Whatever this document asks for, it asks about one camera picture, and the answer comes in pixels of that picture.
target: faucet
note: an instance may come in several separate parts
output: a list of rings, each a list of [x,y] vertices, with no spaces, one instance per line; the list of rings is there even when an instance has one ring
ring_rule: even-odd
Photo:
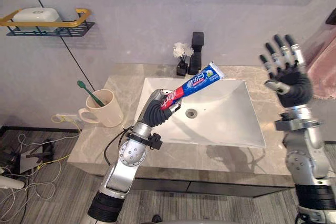
[[[188,74],[195,75],[202,68],[202,46],[204,46],[204,33],[201,31],[193,32],[191,47],[194,54],[190,57]]]

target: toothpaste tube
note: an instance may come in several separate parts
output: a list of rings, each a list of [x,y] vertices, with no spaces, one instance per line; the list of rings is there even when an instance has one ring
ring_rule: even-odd
[[[161,110],[169,108],[180,98],[187,97],[202,88],[224,78],[223,72],[213,63],[210,62],[200,73],[196,74],[189,81],[167,95],[161,104]]]

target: rectangular basin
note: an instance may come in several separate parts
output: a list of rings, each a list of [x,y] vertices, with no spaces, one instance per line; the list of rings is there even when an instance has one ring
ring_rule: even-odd
[[[145,78],[134,120],[155,89],[175,90],[186,81]],[[266,147],[244,80],[219,80],[183,98],[181,108],[152,133],[164,143]]]

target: wall shelf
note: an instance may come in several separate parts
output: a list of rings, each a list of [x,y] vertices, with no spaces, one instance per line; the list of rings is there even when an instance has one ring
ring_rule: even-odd
[[[86,21],[91,11],[84,8],[76,8],[78,20],[68,22],[14,22],[12,18],[22,9],[16,10],[0,19],[0,26],[7,26],[8,36],[48,36],[48,37],[82,37],[95,24]],[[21,30],[20,27],[36,27],[36,30]],[[46,31],[43,27],[56,27],[53,31]]]

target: gray floor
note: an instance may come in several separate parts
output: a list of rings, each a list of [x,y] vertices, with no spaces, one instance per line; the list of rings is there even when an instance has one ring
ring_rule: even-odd
[[[0,138],[0,147],[11,145],[18,148],[17,137],[20,133],[27,135],[27,143],[41,142],[46,138],[58,139],[64,136],[74,136],[75,133],[50,132],[18,132],[6,131]],[[55,158],[70,153],[76,138],[55,143]],[[328,156],[333,165],[336,164],[336,148],[327,146]],[[91,200],[101,182],[101,178],[85,172],[66,163],[62,163],[62,173],[56,181],[57,191],[51,200],[41,200],[33,195],[27,204],[26,215],[22,223],[79,223],[81,216],[87,211]],[[58,173],[58,164],[43,168],[36,181],[48,181]],[[47,196],[50,188],[38,187],[38,191]],[[7,218],[16,212],[26,200],[26,192],[16,194],[16,202]],[[0,216],[12,203],[10,198],[4,206],[0,206]],[[119,224],[139,224],[150,221],[154,214],[160,214],[164,220],[175,219],[210,219],[235,221],[238,223],[255,224],[292,224],[296,216],[297,199],[293,190],[262,196],[259,198],[243,198],[228,196],[212,196],[201,194],[183,194],[155,191],[132,190],[119,216]],[[20,223],[23,210],[10,222]]]

